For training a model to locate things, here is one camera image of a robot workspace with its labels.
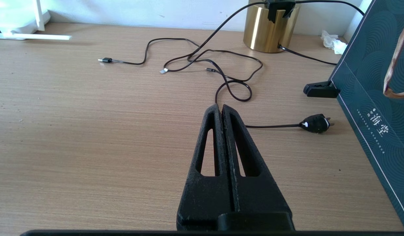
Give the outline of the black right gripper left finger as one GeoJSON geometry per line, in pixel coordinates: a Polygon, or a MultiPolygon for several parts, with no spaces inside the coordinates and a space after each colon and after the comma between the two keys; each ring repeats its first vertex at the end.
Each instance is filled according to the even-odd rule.
{"type": "Polygon", "coordinates": [[[180,231],[217,230],[218,217],[232,210],[229,162],[221,112],[217,104],[206,109],[186,183],[177,210],[180,231]],[[213,131],[214,176],[201,173],[209,130],[213,131]]]}

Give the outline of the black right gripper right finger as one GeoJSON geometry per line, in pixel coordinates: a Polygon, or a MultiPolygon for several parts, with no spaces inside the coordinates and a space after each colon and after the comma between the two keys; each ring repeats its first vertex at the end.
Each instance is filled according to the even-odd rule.
{"type": "Polygon", "coordinates": [[[291,214],[239,113],[224,105],[222,120],[233,210],[241,213],[291,214]]]}

